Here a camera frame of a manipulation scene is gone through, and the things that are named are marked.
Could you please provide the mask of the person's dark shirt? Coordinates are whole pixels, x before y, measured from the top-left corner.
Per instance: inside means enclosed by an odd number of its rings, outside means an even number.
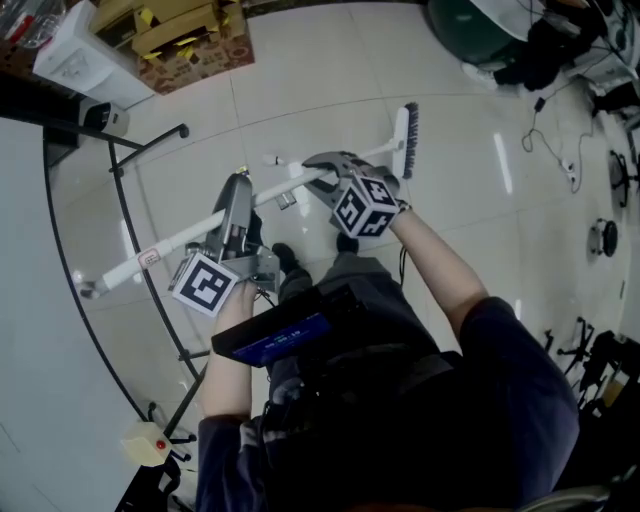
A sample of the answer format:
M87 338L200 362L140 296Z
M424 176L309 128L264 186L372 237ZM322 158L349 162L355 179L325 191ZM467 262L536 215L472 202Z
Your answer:
M460 342L451 372L398 399L307 395L202 420L196 511L517 508L549 494L579 435L566 378L500 298L471 309Z

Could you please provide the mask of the small white bin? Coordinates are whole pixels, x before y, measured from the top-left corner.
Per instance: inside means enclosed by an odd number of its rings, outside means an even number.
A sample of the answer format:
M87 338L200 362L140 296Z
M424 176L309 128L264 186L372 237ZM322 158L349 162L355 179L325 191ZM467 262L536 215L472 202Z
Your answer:
M129 114L111 102L99 103L91 98L80 102L78 122L81 126L106 135L124 137L129 127Z

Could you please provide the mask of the clear water bottle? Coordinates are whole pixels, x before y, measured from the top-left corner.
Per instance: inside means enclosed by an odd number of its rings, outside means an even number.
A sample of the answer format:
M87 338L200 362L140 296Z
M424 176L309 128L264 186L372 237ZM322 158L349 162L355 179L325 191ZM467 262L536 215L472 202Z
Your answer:
M66 11L64 0L0 0L0 39L39 49L55 36Z

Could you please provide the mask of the white power strip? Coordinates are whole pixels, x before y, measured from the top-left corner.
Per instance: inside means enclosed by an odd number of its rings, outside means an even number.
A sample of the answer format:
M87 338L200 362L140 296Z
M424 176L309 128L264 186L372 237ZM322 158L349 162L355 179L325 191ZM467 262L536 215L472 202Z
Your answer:
M560 167L568 181L572 194L577 194L583 182L582 163L574 163L565 158L560 160Z

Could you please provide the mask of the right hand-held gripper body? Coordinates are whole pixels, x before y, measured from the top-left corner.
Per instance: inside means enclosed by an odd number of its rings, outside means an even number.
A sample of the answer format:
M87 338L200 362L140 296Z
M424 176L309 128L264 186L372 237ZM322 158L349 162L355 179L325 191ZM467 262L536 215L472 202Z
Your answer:
M380 237L400 212L400 183L387 167L372 167L358 157L347 162L347 185L332 220L348 237Z

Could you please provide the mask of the cardboard box with striped tape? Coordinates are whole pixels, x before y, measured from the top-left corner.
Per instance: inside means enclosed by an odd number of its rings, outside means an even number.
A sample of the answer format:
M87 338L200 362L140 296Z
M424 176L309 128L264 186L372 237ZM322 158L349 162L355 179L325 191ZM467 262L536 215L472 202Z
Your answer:
M239 0L144 0L134 10L134 22L132 50L151 61L165 61L196 43L220 43L246 32Z

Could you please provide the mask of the white panel on wheeled stand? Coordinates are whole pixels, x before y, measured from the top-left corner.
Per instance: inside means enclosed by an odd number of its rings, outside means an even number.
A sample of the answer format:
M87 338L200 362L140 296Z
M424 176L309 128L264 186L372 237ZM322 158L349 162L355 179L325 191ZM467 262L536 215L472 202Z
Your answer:
M0 512L115 512L136 414L77 307L43 155L38 126L0 118Z

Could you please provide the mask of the white broom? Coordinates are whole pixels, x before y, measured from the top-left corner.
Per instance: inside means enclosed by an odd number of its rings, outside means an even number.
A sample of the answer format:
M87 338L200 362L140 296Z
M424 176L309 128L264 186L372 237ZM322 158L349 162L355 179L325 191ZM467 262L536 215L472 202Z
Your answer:
M364 157L375 156L386 152L391 153L395 160L394 172L398 177L409 179L413 163L409 156L415 155L418 137L419 107L416 102L410 102L400 107L396 114L394 136L382 146L372 149ZM300 176L282 182L252 196L251 207L259 207L280 196L284 196L298 187L310 184L312 181L328 175L328 170L314 169L303 172ZM185 246L188 242L218 228L223 223L225 209L211 214L192 226L164 239L156 244L139 251L129 259L104 273L96 281L82 281L75 284L80 295L87 299L97 299L143 270L160 262L164 257Z

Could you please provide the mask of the round black white device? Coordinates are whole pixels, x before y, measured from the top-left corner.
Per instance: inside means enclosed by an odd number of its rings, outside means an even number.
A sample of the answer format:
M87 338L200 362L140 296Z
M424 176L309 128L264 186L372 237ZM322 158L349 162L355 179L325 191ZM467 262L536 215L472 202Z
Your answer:
M615 221L598 218L590 227L588 236L589 252L595 256L614 256L618 248L619 231Z

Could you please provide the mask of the grey chest harness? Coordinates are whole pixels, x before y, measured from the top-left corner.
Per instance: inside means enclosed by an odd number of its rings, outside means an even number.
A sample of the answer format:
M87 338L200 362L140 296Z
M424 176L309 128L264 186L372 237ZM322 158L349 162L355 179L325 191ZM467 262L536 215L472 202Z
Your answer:
M331 357L294 355L268 366L268 406L309 395L330 403L377 404L407 395L451 372L456 352L423 352L401 344L370 345Z

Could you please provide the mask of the black office chair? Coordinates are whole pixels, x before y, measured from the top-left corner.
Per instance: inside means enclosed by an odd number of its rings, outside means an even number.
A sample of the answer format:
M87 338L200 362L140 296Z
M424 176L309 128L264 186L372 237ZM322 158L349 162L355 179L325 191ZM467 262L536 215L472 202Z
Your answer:
M569 380L578 408L600 417L627 391L640 392L640 343L611 330L598 332L576 318L570 338L555 340L544 331L545 351Z
M637 186L640 192L640 175L632 175L625 156L615 150L610 150L608 155L610 189L613 200L624 209L628 206L632 185Z

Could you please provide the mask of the white water dispenser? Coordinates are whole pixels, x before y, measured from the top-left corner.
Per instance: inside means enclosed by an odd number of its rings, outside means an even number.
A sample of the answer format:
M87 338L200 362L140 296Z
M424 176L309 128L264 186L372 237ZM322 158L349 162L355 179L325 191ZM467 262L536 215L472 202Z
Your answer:
M98 102L126 110L154 95L138 78L136 62L89 30L97 8L82 0L68 11L51 41L37 53L33 73Z

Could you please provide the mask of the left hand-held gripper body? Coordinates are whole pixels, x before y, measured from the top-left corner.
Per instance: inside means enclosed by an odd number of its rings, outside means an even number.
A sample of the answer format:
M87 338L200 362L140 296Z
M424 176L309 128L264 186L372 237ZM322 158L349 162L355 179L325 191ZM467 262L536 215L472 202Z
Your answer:
M254 283L259 289L277 293L280 261L268 248L259 246L254 254L220 260L197 242L189 243L169 291L183 305L215 318L236 284Z

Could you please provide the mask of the black tall cabinet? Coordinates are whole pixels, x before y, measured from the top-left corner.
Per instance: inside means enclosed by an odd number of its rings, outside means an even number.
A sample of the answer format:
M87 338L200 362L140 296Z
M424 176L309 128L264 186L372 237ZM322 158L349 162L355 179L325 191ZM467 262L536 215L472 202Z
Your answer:
M0 109L78 122L79 100L0 71Z

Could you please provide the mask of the red patterned cardboard box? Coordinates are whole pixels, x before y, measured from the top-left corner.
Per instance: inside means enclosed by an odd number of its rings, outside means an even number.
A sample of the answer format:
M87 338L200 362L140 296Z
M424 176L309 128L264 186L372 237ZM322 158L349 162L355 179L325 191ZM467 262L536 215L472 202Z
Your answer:
M139 57L137 72L140 80L156 94L168 95L254 62L253 47L247 33L227 39L211 35L175 46L150 59Z

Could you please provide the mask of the person's grey trousers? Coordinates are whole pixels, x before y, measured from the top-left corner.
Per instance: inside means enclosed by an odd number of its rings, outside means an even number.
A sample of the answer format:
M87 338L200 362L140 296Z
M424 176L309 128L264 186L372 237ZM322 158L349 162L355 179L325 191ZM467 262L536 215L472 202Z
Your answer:
M415 346L426 353L439 348L406 300L399 283L375 258L341 252L317 286L323 293L349 286L366 311L347 321L332 346L351 351L369 346Z

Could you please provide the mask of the plain brown cardboard box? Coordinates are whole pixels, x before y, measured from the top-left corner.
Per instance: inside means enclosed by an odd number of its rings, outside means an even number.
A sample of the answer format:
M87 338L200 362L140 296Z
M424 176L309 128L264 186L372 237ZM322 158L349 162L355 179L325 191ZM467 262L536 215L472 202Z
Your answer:
M144 0L100 0L89 29L107 46L120 49L151 29L141 17L143 10Z

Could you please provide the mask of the beige box with red button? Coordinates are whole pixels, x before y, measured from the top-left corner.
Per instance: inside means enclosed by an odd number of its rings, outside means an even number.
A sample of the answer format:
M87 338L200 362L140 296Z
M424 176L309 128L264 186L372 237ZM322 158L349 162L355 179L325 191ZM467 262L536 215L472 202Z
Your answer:
M166 462L170 442L162 430L153 422L135 423L121 439L126 454L144 467L157 467Z

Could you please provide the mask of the person's left forearm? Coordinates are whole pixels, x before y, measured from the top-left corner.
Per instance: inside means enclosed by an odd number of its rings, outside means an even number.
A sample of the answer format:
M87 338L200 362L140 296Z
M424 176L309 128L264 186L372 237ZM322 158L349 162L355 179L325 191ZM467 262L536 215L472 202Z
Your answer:
M249 281L237 284L217 316L213 333L223 333L251 319L256 293L257 286ZM201 384L201 406L205 417L249 418L252 408L251 368L211 350Z

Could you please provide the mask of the black chest-mounted screen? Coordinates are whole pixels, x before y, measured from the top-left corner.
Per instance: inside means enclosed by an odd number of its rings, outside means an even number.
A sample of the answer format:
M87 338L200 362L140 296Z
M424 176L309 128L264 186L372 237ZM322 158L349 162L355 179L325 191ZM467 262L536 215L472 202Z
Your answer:
M255 368L317 350L361 319L367 308L348 285L331 292L312 287L247 321L214 335L211 348Z

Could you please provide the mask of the person's right forearm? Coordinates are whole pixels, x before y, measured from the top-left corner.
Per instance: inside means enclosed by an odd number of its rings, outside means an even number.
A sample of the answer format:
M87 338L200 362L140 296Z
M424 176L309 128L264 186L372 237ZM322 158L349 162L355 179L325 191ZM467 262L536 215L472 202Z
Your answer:
M471 309L489 296L476 272L412 209L399 213L391 231L447 317L456 337Z

